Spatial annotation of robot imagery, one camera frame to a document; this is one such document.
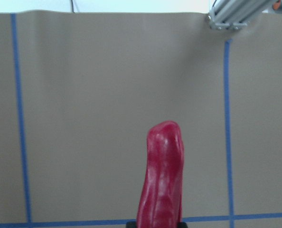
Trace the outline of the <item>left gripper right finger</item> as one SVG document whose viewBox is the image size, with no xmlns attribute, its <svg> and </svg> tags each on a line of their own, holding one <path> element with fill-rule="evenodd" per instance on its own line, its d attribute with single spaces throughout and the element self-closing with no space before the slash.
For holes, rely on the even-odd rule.
<svg viewBox="0 0 282 228">
<path fill-rule="evenodd" d="M 178 228 L 188 228 L 188 225 L 186 222 L 179 222 L 178 223 Z"/>
</svg>

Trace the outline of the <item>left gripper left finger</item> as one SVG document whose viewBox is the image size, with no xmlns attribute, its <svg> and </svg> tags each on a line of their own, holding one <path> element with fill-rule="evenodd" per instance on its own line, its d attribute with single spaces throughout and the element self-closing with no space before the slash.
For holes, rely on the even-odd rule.
<svg viewBox="0 0 282 228">
<path fill-rule="evenodd" d="M 136 221 L 129 221 L 126 223 L 126 228 L 137 228 Z"/>
</svg>

